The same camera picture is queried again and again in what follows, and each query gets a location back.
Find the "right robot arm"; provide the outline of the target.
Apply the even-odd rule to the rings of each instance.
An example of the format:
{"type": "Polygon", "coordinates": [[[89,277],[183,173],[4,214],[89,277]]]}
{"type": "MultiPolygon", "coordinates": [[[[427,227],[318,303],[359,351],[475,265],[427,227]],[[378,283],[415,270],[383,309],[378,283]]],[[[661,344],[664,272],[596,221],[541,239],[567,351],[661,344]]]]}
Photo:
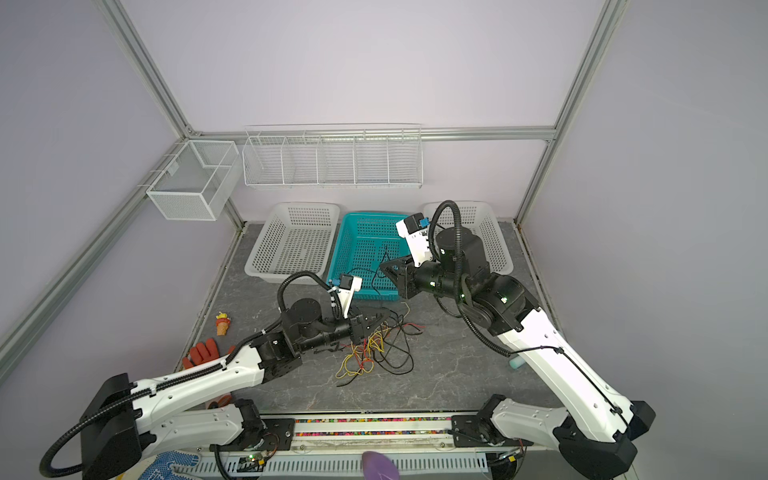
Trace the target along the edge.
{"type": "Polygon", "coordinates": [[[440,203],[431,218],[410,215],[396,230],[409,252],[381,263],[380,270],[399,296],[427,293],[453,300],[486,347],[522,358],[562,404],[545,409],[494,395],[473,418],[478,440],[496,445],[513,439],[556,450],[587,479],[627,473],[638,453],[634,440],[656,418],[652,407],[612,388],[520,281],[491,269],[482,239],[463,226],[456,202],[440,203]]]}

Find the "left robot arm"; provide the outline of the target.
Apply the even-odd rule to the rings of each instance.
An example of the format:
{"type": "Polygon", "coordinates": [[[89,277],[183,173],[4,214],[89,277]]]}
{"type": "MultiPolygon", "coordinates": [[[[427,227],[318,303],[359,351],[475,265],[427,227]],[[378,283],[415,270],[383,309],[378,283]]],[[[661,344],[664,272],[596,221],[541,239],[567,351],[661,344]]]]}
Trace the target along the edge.
{"type": "Polygon", "coordinates": [[[278,319],[229,353],[192,357],[185,370],[156,378],[133,382],[119,374],[106,380],[79,422],[43,454],[41,475],[110,479],[146,457],[199,446],[214,453],[279,449],[280,434],[253,401],[218,404],[209,411],[201,404],[290,373],[306,351],[342,340],[360,346],[389,317],[385,310],[353,305],[362,280],[347,274],[332,283],[307,275],[328,294],[330,317],[313,298],[288,306],[284,291],[301,276],[293,274],[279,286],[278,319]]]}

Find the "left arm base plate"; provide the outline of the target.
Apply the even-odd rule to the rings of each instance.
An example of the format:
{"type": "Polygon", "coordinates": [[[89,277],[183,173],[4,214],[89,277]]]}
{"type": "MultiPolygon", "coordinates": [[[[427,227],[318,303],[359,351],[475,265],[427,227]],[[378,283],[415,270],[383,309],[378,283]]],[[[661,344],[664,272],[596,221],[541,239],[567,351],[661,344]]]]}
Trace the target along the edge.
{"type": "Polygon", "coordinates": [[[295,430],[295,419],[291,417],[244,420],[242,431],[234,440],[219,442],[221,451],[287,451],[295,430]]]}

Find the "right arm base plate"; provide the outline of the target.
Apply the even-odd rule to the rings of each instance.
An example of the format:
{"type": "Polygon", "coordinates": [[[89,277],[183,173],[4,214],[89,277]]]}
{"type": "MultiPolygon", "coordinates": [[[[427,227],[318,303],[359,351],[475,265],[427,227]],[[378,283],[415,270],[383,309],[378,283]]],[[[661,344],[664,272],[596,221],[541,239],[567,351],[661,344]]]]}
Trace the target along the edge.
{"type": "Polygon", "coordinates": [[[453,443],[459,448],[470,447],[520,447],[532,442],[519,438],[504,437],[489,420],[478,415],[452,415],[448,430],[453,443]]]}

